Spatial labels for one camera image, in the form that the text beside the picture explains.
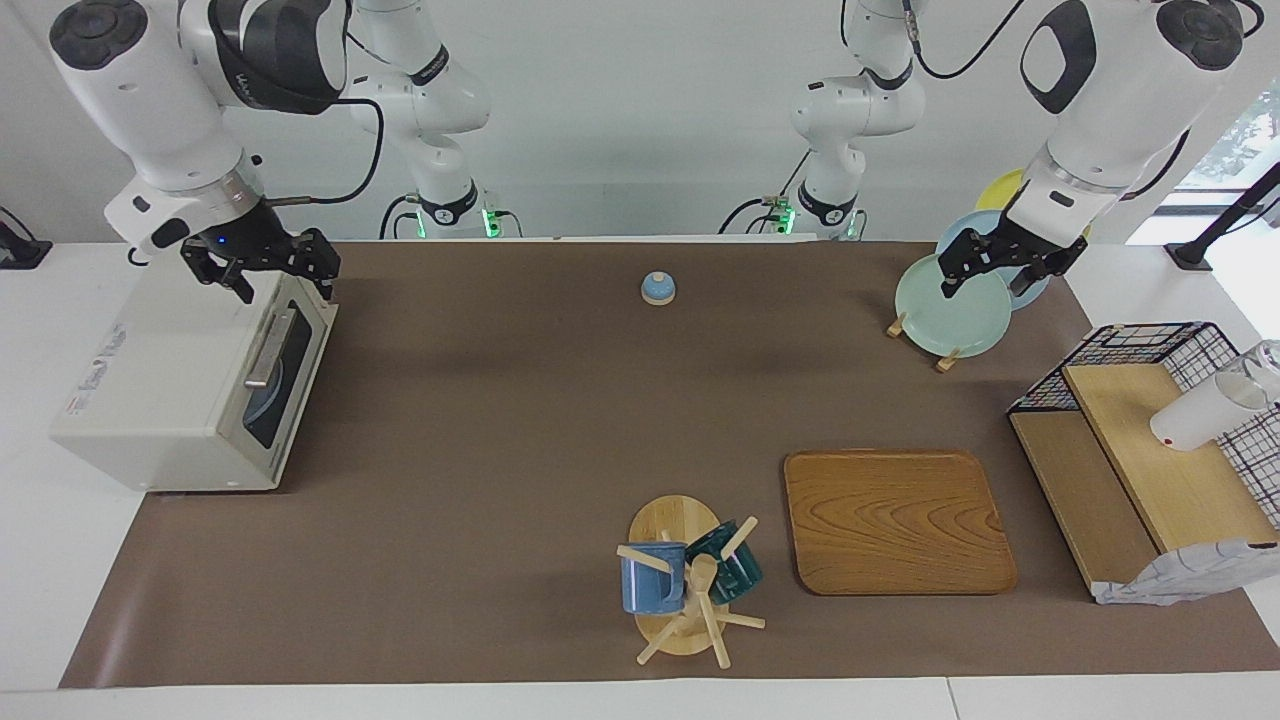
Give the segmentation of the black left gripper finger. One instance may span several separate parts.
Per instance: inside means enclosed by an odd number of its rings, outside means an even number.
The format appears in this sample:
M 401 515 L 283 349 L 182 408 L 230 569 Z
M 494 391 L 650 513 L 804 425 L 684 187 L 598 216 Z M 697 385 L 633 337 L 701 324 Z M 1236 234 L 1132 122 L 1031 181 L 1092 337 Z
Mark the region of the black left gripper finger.
M 1087 250 L 1085 240 L 1075 240 L 1066 247 L 1060 247 L 1047 240 L 1027 240 L 1020 242 L 1018 256 L 1027 260 L 1025 265 L 1009 282 L 1007 288 L 1014 297 L 1023 297 L 1033 287 L 1051 275 L 1064 275 L 1075 260 Z
M 938 266 L 943 277 L 940 290 L 946 299 L 954 299 L 970 278 L 986 273 L 984 241 L 978 231 L 960 231 L 938 252 Z

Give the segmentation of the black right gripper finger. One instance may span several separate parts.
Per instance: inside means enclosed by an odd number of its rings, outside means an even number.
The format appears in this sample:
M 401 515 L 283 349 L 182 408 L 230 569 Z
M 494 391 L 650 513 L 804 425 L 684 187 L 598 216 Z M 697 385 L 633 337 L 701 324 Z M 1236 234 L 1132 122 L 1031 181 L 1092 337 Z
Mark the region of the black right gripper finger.
M 212 260 L 207 249 L 183 249 L 183 260 L 201 284 L 218 284 L 229 290 L 243 304 L 253 301 L 253 288 L 243 278 L 237 263 L 219 265 Z
M 294 236 L 291 245 L 291 274 L 311 282 L 324 301 L 332 301 L 340 255 L 319 228 L 307 228 Z

